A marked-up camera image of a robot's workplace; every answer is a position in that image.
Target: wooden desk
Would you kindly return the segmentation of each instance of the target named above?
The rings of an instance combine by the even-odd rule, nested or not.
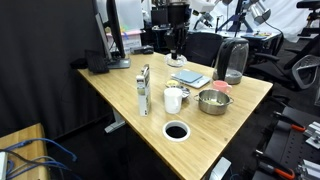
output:
[[[0,148],[6,148],[10,145],[16,144],[18,142],[31,139],[31,138],[42,138],[44,136],[43,127],[41,124],[36,124],[28,128],[22,129],[15,133],[9,134],[0,138]],[[46,146],[43,141],[34,141],[29,145],[26,145],[21,148],[16,148],[13,150],[22,157],[31,160],[39,156],[45,156],[47,154]],[[22,165],[24,162],[18,159],[17,157],[9,154],[8,160],[14,162],[15,167]],[[26,180],[26,179],[40,179],[46,180],[49,179],[49,173],[46,167],[38,166],[33,168],[16,178],[15,180]]]
[[[164,55],[131,55],[129,69],[110,70],[107,74],[94,75],[79,70],[81,75],[117,110],[163,161],[182,179],[201,179],[218,160],[220,153],[272,87],[271,83],[243,77],[233,86],[230,96],[234,103],[226,114],[213,116],[202,112],[194,96],[201,89],[190,88],[191,94],[182,102],[178,114],[165,112],[163,91],[168,74],[180,69],[190,69],[211,77],[213,68],[188,62],[182,68],[169,67]],[[139,115],[136,75],[144,64],[150,65],[151,113]],[[183,142],[172,142],[162,134],[162,127],[170,120],[181,120],[191,129],[190,137]]]

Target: black curtain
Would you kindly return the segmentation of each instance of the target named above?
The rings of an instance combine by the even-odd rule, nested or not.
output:
[[[40,122],[56,138],[109,112],[69,65],[102,50],[90,0],[2,0],[0,23],[0,136]]]

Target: computer monitor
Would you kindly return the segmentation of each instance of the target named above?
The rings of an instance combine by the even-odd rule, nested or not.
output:
[[[122,42],[122,36],[120,31],[120,24],[118,20],[118,14],[115,6],[115,0],[107,1],[107,14],[108,14],[108,26],[111,29],[112,38],[117,46],[116,52],[110,52],[111,47],[108,45],[108,40],[106,37],[106,32],[104,30],[103,22],[100,13],[96,14],[96,21],[98,25],[98,29],[100,31],[100,35],[102,38],[102,42],[104,45],[106,61],[108,63],[109,69],[120,69],[120,68],[129,68],[131,65],[131,61],[129,58],[126,58],[126,54],[124,51],[124,46]]]
[[[119,23],[117,7],[116,7],[116,0],[107,0],[106,8],[107,8],[107,15],[108,15],[109,26],[111,29],[111,34],[116,44],[116,47],[119,51],[119,56],[121,58],[125,58],[124,46],[123,46],[122,36],[120,31],[120,23]]]
[[[151,10],[151,22],[153,26],[166,27],[169,24],[166,8]]]

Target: floor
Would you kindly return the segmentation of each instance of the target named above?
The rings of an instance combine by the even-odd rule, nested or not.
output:
[[[300,49],[304,43],[285,42],[283,48]],[[278,56],[282,59],[292,57],[283,50]],[[275,85],[273,90],[274,94],[290,97],[293,107],[320,116],[320,107],[313,105],[317,86],[292,92]],[[232,164],[223,179],[246,179],[241,176],[244,167],[255,168],[256,160],[252,152],[262,136],[260,131],[273,120],[270,114],[275,110],[281,111],[281,107],[273,103],[261,104],[226,147],[221,156]],[[57,139],[58,143],[78,156],[76,162],[72,162],[70,155],[59,148],[48,145],[48,154],[72,170],[72,173],[64,172],[65,179],[178,179],[129,126],[126,125],[111,134],[104,133],[104,128],[112,122],[110,117],[111,115]],[[57,170],[52,170],[51,174],[52,179],[62,179]]]

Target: white cup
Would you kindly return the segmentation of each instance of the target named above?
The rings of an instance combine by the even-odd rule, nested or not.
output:
[[[167,113],[176,114],[181,109],[182,90],[167,88],[164,90],[164,106]]]

